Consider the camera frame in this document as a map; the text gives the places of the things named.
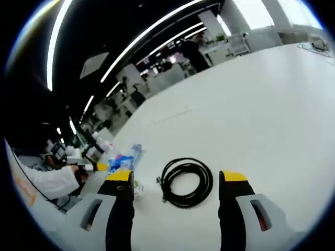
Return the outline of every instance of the black cable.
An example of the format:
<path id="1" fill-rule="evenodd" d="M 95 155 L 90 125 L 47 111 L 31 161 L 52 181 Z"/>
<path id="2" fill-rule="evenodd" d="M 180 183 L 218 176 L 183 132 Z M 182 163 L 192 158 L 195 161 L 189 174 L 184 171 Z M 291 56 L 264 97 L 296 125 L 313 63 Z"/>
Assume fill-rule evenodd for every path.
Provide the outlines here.
<path id="1" fill-rule="evenodd" d="M 63 209 L 63 206 L 65 206 L 65 205 L 63 205 L 62 207 L 60 207 L 59 205 L 57 205 L 57 203 L 54 203 L 54 202 L 52 202 L 47 196 L 45 196 L 35 185 L 34 185 L 34 183 L 32 183 L 31 182 L 31 180 L 29 179 L 29 177 L 27 176 L 27 174 L 25 173 L 25 171 L 23 170 L 23 168 L 21 167 L 21 165 L 20 165 L 20 163 L 19 163 L 19 161 L 17 160 L 17 158 L 16 158 L 16 155 L 15 155 L 15 153 L 14 153 L 14 151 L 13 151 L 13 148 L 12 147 L 9 147 L 10 148 L 10 150 L 12 151 L 12 154 L 13 154 L 13 156 L 14 156 L 14 159 L 15 159 L 15 161 L 16 161 L 16 163 L 18 164 L 18 166 L 20 167 L 20 169 L 21 169 L 21 171 L 24 173 L 24 175 L 26 176 L 26 178 L 29 180 L 29 182 L 32 184 L 32 186 L 33 187 L 35 187 L 35 189 L 47 200 L 47 201 L 49 201 L 50 203 L 52 203 L 52 204 L 54 204 L 57 208 L 58 208 L 58 210 L 63 210 L 64 212 L 67 212 L 67 210 L 65 210 L 65 209 Z"/>
<path id="2" fill-rule="evenodd" d="M 191 160 L 196 163 L 184 163 L 175 166 L 170 172 L 168 169 L 177 162 Z M 198 187 L 187 195 L 176 195 L 171 191 L 173 179 L 180 174 L 193 173 L 199 176 L 200 182 Z M 213 187 L 213 176 L 209 168 L 194 158 L 177 158 L 170 161 L 162 172 L 162 176 L 157 178 L 163 191 L 163 201 L 169 201 L 179 208 L 191 208 L 203 202 L 211 192 Z"/>

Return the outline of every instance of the white lab coat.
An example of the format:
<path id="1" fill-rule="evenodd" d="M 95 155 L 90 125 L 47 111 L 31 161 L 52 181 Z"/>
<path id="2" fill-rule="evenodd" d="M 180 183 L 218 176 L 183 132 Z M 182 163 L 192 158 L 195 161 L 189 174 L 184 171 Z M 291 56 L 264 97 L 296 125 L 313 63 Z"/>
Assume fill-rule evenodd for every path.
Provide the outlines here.
<path id="1" fill-rule="evenodd" d="M 21 163 L 30 181 L 50 200 L 65 196 L 79 187 L 71 166 L 60 170 L 41 172 Z"/>

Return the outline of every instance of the desk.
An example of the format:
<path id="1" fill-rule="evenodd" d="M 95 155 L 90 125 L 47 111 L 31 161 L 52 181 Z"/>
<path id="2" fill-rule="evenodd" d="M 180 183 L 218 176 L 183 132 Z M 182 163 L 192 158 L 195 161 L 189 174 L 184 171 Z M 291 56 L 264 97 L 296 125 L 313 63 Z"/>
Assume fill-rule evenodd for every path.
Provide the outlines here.
<path id="1" fill-rule="evenodd" d="M 148 99 L 114 140 L 121 151 L 133 143 L 146 150 L 135 170 L 145 194 L 134 202 L 133 249 L 220 250 L 222 169 L 244 173 L 292 228 L 308 231 L 334 188 L 335 68 L 327 59 L 284 45 L 219 64 Z M 209 197 L 188 210 L 164 204 L 155 182 L 178 157 L 199 159 L 214 177 Z"/>

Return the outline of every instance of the window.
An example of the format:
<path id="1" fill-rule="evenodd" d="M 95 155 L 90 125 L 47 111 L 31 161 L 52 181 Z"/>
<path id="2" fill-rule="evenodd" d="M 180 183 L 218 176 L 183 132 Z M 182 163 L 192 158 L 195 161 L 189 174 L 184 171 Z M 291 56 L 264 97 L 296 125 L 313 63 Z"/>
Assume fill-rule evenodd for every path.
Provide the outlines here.
<path id="1" fill-rule="evenodd" d="M 222 17 L 220 15 L 216 16 L 216 19 L 218 20 L 219 24 L 221 25 L 222 29 L 224 30 L 225 34 L 227 36 L 231 36 L 230 30 L 228 29 L 228 26 L 223 21 Z"/>
<path id="2" fill-rule="evenodd" d="M 321 24 L 301 0 L 278 0 L 291 25 L 322 29 Z"/>
<path id="3" fill-rule="evenodd" d="M 247 21 L 250 29 L 259 29 L 274 25 L 262 0 L 233 0 Z"/>

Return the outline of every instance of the white tabletop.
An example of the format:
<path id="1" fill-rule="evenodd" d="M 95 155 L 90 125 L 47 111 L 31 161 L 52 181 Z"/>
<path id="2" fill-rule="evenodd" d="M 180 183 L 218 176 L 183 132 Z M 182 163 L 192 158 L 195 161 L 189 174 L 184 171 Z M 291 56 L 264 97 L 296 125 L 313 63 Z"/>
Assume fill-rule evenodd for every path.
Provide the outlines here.
<path id="1" fill-rule="evenodd" d="M 145 153 L 135 179 L 134 250 L 220 250 L 218 177 L 244 173 L 297 231 L 322 215 L 335 181 L 335 67 L 326 57 L 285 45 L 219 64 L 148 99 L 115 137 Z M 162 203 L 155 180 L 172 159 L 193 157 L 214 186 L 199 206 Z M 179 189 L 196 185 L 176 182 Z"/>

